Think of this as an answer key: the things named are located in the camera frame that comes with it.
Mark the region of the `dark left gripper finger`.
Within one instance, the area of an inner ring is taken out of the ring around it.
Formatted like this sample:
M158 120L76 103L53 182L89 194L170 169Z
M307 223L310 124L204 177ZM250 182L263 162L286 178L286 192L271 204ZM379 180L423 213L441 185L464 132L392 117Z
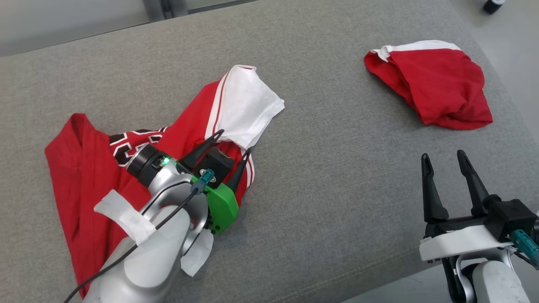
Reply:
M213 133L212 136L207 138L204 142L191 150L191 152L182 157L179 160L179 165L181 165L184 169L194 169L204 154L206 154L208 150L217 143L223 133L224 129L220 129Z
M237 188L240 185L241 178L244 174L245 167L248 163L248 159L251 155L251 149L245 150L245 153L242 155L239 163L237 164L237 167L235 171L233 172L232 176L227 182L227 186L233 191L236 192Z

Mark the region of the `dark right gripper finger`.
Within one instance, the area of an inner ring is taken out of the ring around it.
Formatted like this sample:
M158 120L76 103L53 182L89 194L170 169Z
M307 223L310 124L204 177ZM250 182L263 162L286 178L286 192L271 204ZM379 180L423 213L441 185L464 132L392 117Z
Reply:
M447 210L443 207L434 182L434 170L427 154L421 157L423 184L423 213L426 223L443 222L449 219Z
M467 181L470 199L472 201L471 214L474 217L487 215L488 211L484 208L483 201L489 196L483 181L474 169L464 150L457 151L457 159L460 171Z

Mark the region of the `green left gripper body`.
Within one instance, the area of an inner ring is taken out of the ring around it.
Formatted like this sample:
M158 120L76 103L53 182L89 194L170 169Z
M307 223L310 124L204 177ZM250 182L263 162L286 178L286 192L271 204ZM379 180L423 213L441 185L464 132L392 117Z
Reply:
M204 194L208 202L207 229L214 235L222 234L237 218L239 206L236 196L226 184L217 188L206 186Z

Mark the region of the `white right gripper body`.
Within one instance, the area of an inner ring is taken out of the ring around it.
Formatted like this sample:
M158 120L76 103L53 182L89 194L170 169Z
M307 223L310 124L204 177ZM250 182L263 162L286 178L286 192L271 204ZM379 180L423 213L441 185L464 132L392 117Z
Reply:
M507 239L499 242L485 227L485 220L485 215L430 220L419 245L421 260L430 261L512 245Z

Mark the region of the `red shorts white waistband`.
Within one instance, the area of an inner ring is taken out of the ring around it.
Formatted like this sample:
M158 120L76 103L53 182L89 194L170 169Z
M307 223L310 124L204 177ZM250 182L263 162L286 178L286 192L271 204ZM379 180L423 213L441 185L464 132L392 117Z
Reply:
M425 125L473 130L493 122L483 71L456 44L423 40L385 45L370 50L364 63Z

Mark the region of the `red basketball jersey number 23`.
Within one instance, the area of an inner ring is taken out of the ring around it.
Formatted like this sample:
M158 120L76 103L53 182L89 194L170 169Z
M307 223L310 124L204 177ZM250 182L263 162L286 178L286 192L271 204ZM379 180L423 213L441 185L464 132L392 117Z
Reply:
M171 126L109 136L96 130L85 114L73 114L45 155L77 283L96 274L126 236L111 219L95 212L95 205L110 190L137 210L150 199L149 190L126 170L142 145L151 144L180 159L224 129L217 147L240 161L284 108L283 99L258 77L255 67L236 65L205 85ZM239 208L254 176L250 155L235 193Z

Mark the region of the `white tape strip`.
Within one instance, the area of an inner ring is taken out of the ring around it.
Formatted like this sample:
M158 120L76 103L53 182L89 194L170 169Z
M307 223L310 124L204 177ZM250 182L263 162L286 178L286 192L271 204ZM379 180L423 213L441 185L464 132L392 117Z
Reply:
M181 270L188 276L194 277L208 260L213 248L214 235L204 229L191 245L189 251L181 257Z
M137 246L149 240L157 230L150 220L136 211L131 203L115 190L110 190L93 210L120 226Z

